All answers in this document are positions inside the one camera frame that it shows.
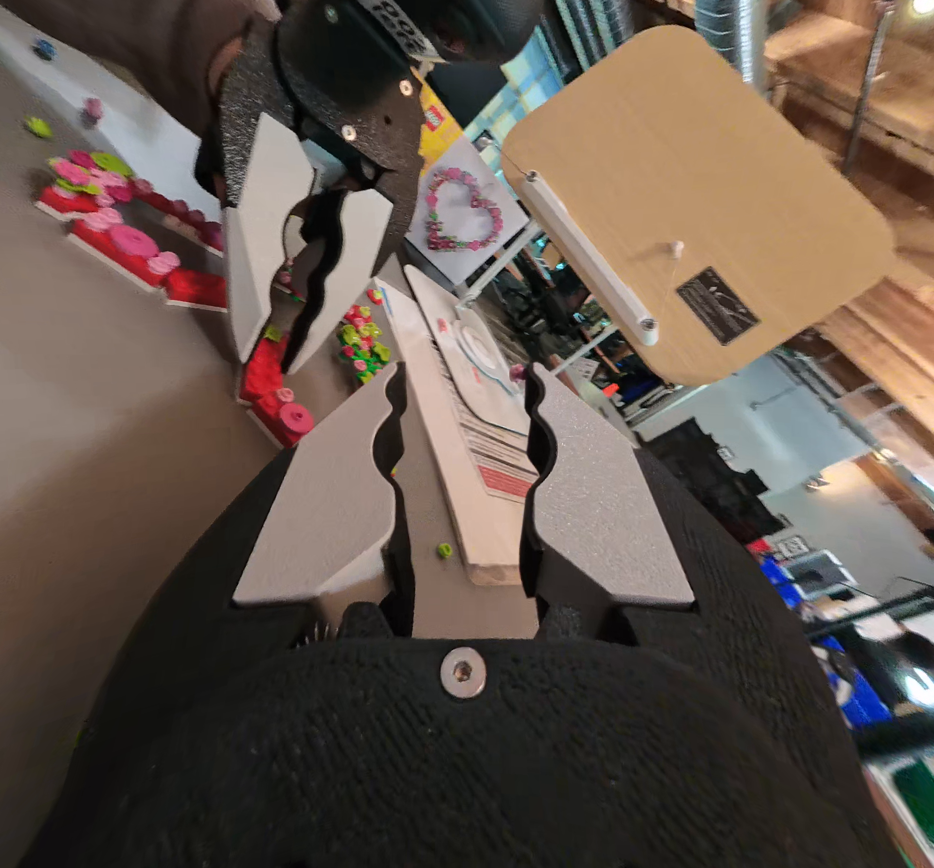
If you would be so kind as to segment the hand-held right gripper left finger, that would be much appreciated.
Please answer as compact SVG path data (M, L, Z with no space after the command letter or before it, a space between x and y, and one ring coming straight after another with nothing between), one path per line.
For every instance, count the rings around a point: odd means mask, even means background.
M410 637L415 581L403 490L407 373L391 362L291 451L237 582L239 608L334 605L378 594L391 631Z

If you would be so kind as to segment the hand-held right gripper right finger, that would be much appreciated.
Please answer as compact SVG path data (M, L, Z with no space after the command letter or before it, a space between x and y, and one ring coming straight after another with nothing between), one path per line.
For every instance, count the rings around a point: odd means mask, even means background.
M692 609L695 594L629 439L541 364L524 375L535 480L520 582L540 631L596 638L623 609Z

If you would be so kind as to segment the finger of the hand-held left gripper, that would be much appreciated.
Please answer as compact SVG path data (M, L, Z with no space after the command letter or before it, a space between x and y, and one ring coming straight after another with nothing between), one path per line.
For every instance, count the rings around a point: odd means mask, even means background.
M321 257L305 277L305 307L290 331L282 360L297 373L333 335L344 314L373 276L392 203L377 190L336 190L316 199L314 241Z
M272 311L272 282L286 260L287 218L314 180L295 133L260 115L240 191L223 212L227 313L241 364L250 360Z

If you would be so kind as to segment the red lego heart with flowers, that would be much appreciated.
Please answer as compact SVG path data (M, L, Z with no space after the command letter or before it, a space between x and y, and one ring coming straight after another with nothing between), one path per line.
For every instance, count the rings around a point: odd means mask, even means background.
M225 271L220 275L186 267L178 254L162 249L144 231L123 223L115 203L137 200L164 218L180 221L184 231L198 235L208 252L225 260L223 221L208 223L198 212L189 211L184 201L158 195L146 180L134 176L127 165L105 152L74 151L71 159L53 158L50 165L55 183L43 190L36 207L68 220L71 242L143 290L162 293L169 306L228 315ZM294 260L287 254L274 276L271 300L275 282L282 274L290 282L297 277ZM284 384L282 360L293 324L288 329L274 325L273 310L272 301L270 317L250 360L239 363L237 401L274 443L292 449L314 428L314 418ZM369 330L371 319L366 314L365 309L351 305L338 326L353 328L355 323L362 323Z

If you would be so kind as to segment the person's left forearm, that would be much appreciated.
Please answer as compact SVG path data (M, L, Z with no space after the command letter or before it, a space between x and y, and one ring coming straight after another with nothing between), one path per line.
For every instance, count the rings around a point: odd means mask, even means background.
M197 136L212 121L205 77L217 50L276 22L273 0L2 0L43 33L128 71L146 93Z

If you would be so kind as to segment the lego box with heart picture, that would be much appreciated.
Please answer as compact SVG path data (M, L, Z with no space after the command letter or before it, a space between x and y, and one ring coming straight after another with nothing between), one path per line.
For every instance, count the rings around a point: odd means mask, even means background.
M424 164L406 239L459 285L527 227L529 217L426 82L419 102Z

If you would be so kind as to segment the green lego baseplate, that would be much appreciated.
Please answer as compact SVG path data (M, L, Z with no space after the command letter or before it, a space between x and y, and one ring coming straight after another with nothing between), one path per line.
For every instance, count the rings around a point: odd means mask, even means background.
M933 858L933 758L914 757L895 764L889 775L899 805L908 817L912 832Z

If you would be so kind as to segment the person's left hand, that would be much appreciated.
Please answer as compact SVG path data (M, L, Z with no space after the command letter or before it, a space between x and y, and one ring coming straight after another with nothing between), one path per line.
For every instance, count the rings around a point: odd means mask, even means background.
M222 45L211 58L206 72L205 83L208 99L216 104L230 68L242 52L244 37L235 35Z

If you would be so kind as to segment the beige paper bag, red label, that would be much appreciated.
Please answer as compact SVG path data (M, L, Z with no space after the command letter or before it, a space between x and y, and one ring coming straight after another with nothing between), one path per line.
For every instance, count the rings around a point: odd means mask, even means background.
M485 318L412 265L403 267L428 328L454 424L484 491L521 502L537 472L527 455L524 387Z

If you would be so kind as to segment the black cabinet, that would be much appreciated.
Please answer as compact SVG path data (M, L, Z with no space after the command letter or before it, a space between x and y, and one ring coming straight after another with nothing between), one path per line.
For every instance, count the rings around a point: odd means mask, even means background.
M763 503L768 487L753 469L733 468L721 445L695 419L689 419L642 445L669 469L741 545L778 534L786 528Z

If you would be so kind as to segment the blue storage bin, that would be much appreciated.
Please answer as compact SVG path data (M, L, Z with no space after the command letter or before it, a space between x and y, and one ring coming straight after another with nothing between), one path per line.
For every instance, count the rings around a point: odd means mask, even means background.
M893 720L891 710L858 671L836 674L833 686L838 708L850 730L863 730Z

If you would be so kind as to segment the tan wooden board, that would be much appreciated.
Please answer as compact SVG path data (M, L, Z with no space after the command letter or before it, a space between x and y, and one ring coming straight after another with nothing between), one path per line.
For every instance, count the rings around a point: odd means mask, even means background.
M591 67L509 131L501 158L519 197L524 174L543 175L657 317L652 347L613 323L665 382L729 377L896 264L882 214L681 27Z

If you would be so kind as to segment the metal conduit pipe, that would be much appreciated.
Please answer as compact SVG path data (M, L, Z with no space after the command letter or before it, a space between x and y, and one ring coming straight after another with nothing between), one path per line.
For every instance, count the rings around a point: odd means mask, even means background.
M896 0L879 0L878 16L870 41L870 49L862 74L856 107L850 122L847 144L841 164L842 175L850 178L858 157L862 127L868 110L873 82L878 74L882 50L894 14Z

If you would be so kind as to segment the white metal bracket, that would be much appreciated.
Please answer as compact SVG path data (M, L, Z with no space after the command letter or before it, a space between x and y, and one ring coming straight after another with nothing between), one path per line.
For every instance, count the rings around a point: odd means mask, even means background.
M660 338L659 320L649 312L637 293L619 277L543 175L536 171L524 174L520 191L520 197L531 214L613 322L623 325L641 345L655 346Z

